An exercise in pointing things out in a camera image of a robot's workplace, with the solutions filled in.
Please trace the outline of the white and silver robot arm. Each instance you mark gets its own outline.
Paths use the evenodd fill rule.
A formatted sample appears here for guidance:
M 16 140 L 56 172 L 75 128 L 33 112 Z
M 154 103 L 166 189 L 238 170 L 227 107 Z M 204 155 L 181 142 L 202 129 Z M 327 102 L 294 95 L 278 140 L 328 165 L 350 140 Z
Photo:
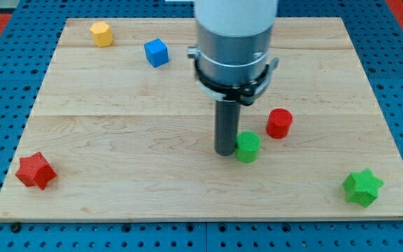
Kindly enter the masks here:
M 188 48 L 199 87 L 215 100 L 214 149 L 235 150 L 242 106 L 267 89 L 278 59 L 268 59 L 277 0 L 196 0 L 197 43 Z

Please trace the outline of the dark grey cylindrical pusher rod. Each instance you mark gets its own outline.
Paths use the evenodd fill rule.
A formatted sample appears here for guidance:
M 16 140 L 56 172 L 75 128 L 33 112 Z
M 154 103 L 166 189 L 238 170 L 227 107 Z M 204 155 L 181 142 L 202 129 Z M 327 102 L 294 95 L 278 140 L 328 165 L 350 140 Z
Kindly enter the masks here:
M 239 115 L 239 103 L 235 101 L 217 101 L 215 103 L 214 148 L 217 154 L 228 156 L 234 152 Z

